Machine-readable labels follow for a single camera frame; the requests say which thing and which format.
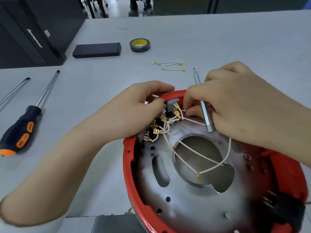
electrical tape roll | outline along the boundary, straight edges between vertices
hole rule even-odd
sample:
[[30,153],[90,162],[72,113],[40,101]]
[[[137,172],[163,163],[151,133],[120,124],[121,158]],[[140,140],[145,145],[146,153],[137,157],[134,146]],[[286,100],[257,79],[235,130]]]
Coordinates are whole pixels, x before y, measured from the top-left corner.
[[142,53],[150,49],[150,41],[148,39],[133,39],[130,42],[131,51]]

person's leg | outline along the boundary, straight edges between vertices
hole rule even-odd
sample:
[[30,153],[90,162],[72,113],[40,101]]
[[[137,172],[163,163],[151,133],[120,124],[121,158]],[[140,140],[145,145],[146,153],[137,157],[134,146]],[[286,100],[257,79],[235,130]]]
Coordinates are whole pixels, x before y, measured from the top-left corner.
[[153,9],[151,6],[151,0],[146,0],[146,9],[149,14],[153,14]]
[[130,12],[128,13],[129,16],[138,16],[138,6],[136,0],[130,0]]

yellow tape core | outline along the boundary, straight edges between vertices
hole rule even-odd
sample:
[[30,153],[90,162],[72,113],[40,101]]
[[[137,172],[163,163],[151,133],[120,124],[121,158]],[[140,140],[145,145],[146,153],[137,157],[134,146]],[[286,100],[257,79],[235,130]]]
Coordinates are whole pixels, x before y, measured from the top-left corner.
[[143,39],[137,39],[132,42],[133,46],[145,46],[147,45],[147,41]]

black computer tower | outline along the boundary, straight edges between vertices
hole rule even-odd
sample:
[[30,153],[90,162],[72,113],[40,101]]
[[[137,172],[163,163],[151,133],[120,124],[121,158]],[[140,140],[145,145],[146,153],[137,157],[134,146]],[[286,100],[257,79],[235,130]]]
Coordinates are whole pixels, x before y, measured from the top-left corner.
[[62,65],[84,20],[79,0],[0,0],[0,69]]

white table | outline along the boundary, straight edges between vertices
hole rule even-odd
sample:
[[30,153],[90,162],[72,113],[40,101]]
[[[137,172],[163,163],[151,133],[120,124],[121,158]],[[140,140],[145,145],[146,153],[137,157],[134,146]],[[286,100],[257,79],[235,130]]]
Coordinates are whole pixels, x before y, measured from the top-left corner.
[[[135,82],[161,80],[186,89],[192,68],[209,70],[240,60],[275,87],[311,108],[311,11],[86,20],[59,67],[0,70],[0,98],[22,79],[24,88],[0,111],[0,134],[35,104],[57,69],[60,75],[43,108],[32,146],[0,157],[0,195],[14,189],[74,125]],[[147,38],[151,49],[134,53],[129,42]],[[120,42],[121,55],[75,59],[77,44]],[[161,71],[152,61],[182,61],[186,72]],[[124,214],[131,207],[122,173],[122,140],[95,157],[69,216]],[[304,167],[309,188],[311,171]]]

